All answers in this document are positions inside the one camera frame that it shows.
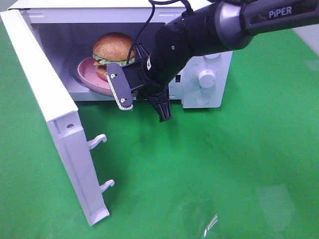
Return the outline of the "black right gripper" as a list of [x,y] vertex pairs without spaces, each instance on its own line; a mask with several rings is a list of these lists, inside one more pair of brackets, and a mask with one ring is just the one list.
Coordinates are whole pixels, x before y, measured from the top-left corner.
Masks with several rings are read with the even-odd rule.
[[159,115],[159,122],[172,118],[168,84],[172,80],[172,63],[163,53],[149,53],[143,43],[135,43],[135,62],[140,62],[138,77],[143,81],[139,88]]

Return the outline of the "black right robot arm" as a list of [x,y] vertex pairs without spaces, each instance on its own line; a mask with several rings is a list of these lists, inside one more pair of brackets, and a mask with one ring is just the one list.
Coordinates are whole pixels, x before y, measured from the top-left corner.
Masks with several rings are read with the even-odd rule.
[[245,48],[255,35],[317,24],[316,0],[213,0],[210,5],[162,26],[155,46],[143,59],[146,98],[160,121],[171,118],[169,82],[194,56]]

